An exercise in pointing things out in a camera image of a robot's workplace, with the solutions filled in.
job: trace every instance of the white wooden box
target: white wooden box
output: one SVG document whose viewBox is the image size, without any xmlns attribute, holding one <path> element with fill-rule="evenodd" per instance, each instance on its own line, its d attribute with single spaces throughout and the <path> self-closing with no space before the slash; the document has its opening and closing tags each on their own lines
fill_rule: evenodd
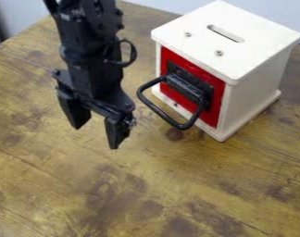
<svg viewBox="0 0 300 237">
<path fill-rule="evenodd" d="M 167 50 L 225 83 L 217 122 L 213 126 L 203 119 L 195 122 L 222 142 L 278 98 L 277 88 L 300 32 L 215 1 L 154 29 L 151 37 L 158 43 L 158 76 L 165 73 L 162 54 Z M 159 85 L 153 87 L 153 94 L 190 118 L 191 112 L 175 104 Z"/>
</svg>

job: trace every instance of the wooden table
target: wooden table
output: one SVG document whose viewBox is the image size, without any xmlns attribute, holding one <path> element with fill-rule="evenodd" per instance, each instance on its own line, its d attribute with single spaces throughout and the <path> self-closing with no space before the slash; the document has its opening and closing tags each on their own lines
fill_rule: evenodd
<svg viewBox="0 0 300 237">
<path fill-rule="evenodd" d="M 0 44 L 0 236 L 300 236 L 300 46 L 281 99 L 218 143 L 138 101 L 155 77 L 150 31 L 177 15 L 121 5 L 141 56 L 125 71 L 139 125 L 118 151 L 102 117 L 74 131 L 60 112 L 54 21 Z"/>
</svg>

